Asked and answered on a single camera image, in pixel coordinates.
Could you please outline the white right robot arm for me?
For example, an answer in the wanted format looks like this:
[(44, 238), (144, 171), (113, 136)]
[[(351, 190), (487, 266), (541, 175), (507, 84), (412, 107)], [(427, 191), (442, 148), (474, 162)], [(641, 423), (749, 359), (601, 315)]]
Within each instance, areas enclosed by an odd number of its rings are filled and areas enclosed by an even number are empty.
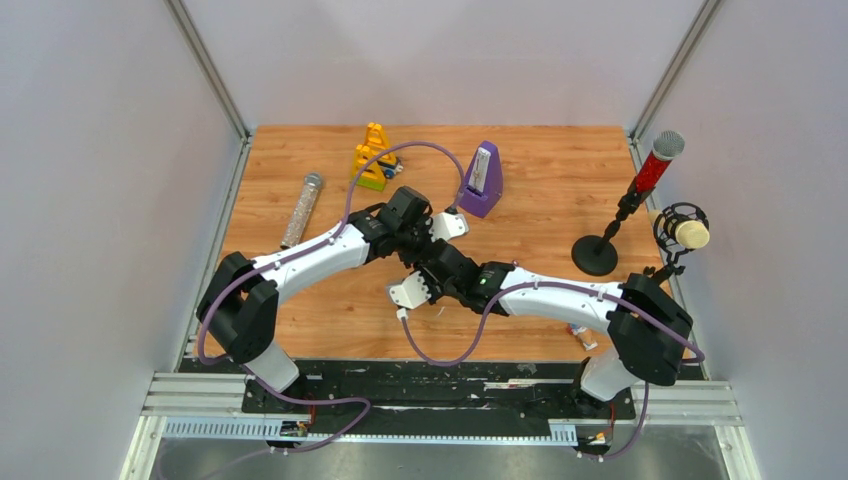
[(632, 273), (624, 282), (571, 281), (512, 263), (477, 264), (445, 242), (414, 263), (412, 274), (391, 287), (389, 296), (407, 310), (447, 296), (481, 316), (544, 317), (606, 334), (611, 348), (586, 362), (570, 392), (575, 411), (589, 418), (638, 381), (674, 385), (693, 325), (646, 275)]

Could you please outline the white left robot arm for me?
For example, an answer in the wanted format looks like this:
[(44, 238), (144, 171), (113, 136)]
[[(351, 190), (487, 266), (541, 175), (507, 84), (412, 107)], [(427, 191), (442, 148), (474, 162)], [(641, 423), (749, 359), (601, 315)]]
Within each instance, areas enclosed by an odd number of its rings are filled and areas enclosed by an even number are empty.
[(275, 341), (279, 307), (332, 275), (422, 245), (430, 238), (431, 214), (429, 200), (404, 186), (387, 202), (349, 213), (298, 246), (254, 259), (229, 254), (215, 270), (197, 318), (234, 363), (269, 387), (271, 404), (296, 412), (307, 389), (297, 365)]

